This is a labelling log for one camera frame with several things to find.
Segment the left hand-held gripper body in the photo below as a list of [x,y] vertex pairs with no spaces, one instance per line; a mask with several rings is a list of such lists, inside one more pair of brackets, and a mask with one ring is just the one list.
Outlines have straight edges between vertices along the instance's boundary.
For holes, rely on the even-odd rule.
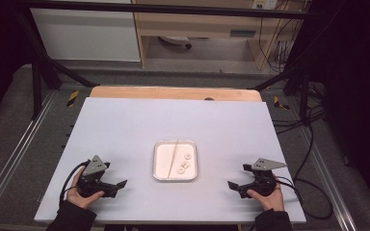
[[79,177],[78,192],[84,197],[89,197],[94,193],[104,191],[103,197],[115,197],[118,192],[116,185],[101,181],[106,169],[104,162],[95,155]]

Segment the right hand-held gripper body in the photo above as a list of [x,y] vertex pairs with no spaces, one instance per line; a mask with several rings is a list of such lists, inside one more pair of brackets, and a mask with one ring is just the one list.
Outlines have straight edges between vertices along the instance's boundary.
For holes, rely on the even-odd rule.
[[251,165],[253,182],[238,187],[237,192],[242,198],[250,197],[247,190],[254,190],[263,196],[270,195],[276,187],[276,178],[273,169],[287,167],[287,164],[259,158]]

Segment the square metal tray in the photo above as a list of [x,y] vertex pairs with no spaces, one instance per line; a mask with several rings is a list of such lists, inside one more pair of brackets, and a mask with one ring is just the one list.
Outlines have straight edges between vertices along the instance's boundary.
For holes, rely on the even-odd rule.
[[153,176],[162,182],[192,181],[198,176],[198,153],[193,141],[179,140],[172,166],[171,178],[168,178],[174,141],[158,141],[154,146]]

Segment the thin wooden skewer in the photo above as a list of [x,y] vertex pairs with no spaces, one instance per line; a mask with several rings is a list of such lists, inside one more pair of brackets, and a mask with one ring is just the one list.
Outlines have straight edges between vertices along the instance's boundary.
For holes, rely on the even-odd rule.
[[167,179],[170,179],[171,178],[172,166],[173,166],[173,163],[174,163],[175,153],[176,153],[176,149],[177,149],[177,146],[178,146],[178,142],[179,142],[179,140],[176,140],[175,143],[174,143],[174,146],[173,146],[172,158],[171,158],[171,163],[170,163],[170,168],[169,168],[168,178]]

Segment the person's right hand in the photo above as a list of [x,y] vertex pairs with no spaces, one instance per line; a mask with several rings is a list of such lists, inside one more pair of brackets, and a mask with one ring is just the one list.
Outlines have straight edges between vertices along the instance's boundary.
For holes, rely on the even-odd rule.
[[247,190],[247,194],[253,199],[257,200],[261,204],[264,211],[285,211],[280,183],[276,184],[274,191],[268,196],[263,196],[254,190]]

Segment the person's left hand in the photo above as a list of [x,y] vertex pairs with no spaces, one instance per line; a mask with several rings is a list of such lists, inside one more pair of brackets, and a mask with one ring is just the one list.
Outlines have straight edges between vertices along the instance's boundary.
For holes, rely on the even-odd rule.
[[79,176],[75,175],[72,180],[71,189],[66,193],[66,200],[82,209],[88,209],[95,201],[102,197],[104,191],[96,192],[89,197],[84,197],[77,190],[78,180]]

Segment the wooden table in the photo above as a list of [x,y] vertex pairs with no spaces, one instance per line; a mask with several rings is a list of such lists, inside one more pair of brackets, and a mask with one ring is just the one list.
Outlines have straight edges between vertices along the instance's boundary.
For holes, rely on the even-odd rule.
[[92,89],[90,97],[249,101],[249,102],[262,101],[261,95],[257,90],[174,88],[174,87],[97,86]]

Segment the white cabinet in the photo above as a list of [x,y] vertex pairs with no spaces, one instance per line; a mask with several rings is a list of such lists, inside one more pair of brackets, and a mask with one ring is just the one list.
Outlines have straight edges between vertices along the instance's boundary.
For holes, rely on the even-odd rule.
[[47,54],[55,60],[140,58],[133,13],[31,9]]

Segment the office chair base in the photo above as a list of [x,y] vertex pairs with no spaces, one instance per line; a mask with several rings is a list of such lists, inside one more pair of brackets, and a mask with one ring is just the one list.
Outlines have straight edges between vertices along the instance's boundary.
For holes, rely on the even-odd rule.
[[161,40],[175,45],[183,45],[186,49],[192,48],[192,44],[186,37],[161,37]]

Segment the wooden desk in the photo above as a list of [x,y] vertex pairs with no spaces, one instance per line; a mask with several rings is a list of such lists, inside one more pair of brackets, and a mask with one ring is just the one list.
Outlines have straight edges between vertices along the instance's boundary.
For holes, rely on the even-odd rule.
[[[174,5],[196,7],[252,8],[253,0],[131,0],[134,4]],[[277,0],[274,10],[303,12],[305,0]],[[164,13],[135,13],[141,58],[146,58],[145,44],[151,37],[187,37],[245,39],[258,69],[268,66],[271,51],[278,40],[293,40],[301,23],[287,25],[285,19],[239,16],[188,15]]]

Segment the white power strip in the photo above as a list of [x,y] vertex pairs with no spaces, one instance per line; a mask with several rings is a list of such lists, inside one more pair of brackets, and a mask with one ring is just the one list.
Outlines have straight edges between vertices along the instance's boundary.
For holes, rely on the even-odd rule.
[[252,8],[258,10],[273,10],[278,0],[253,0]]

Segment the aluminium floor rail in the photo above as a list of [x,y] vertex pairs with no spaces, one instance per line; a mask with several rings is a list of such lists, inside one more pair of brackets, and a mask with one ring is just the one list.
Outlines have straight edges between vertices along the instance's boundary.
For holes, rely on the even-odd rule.
[[332,174],[323,160],[321,152],[316,145],[314,135],[309,126],[301,128],[306,144],[309,147],[309,156],[312,158],[314,167],[318,173],[320,181],[323,185],[325,193],[330,199],[335,217],[342,231],[357,231],[357,226],[353,217],[341,195],[337,184],[335,183]]
[[11,156],[3,166],[2,170],[0,171],[0,197],[2,196],[9,182],[11,181],[13,173],[17,169],[19,163],[21,162],[35,134],[39,130],[40,125],[45,119],[45,116],[47,115],[47,112],[49,111],[52,102],[54,98],[57,96],[57,94],[58,92],[56,90],[51,90],[49,93],[47,93],[43,100],[43,103],[41,104],[42,109],[36,115],[35,118],[30,120],[26,130],[23,132],[21,138],[16,144],[16,147],[11,153]]

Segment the black metal frame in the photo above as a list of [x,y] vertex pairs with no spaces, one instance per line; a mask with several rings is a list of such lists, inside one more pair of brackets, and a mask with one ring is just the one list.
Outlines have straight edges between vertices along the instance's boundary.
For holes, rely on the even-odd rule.
[[39,40],[39,33],[35,32],[25,17],[26,10],[50,9],[92,12],[120,12],[120,13],[164,13],[164,14],[188,14],[188,15],[215,15],[215,16],[239,16],[258,18],[288,18],[288,19],[317,19],[323,18],[321,13],[287,12],[275,10],[242,10],[235,8],[215,8],[196,6],[173,6],[173,5],[147,5],[147,4],[123,4],[102,2],[76,2],[76,1],[53,1],[53,0],[15,0],[13,11],[20,27],[22,28],[29,44],[32,46],[30,55],[33,57],[33,87],[34,87],[34,116],[41,110],[40,99],[40,76],[46,81],[51,89],[58,89],[62,82],[55,69],[64,73],[69,78],[85,87],[96,87],[93,83],[79,76],[62,64],[54,61],[45,51]]

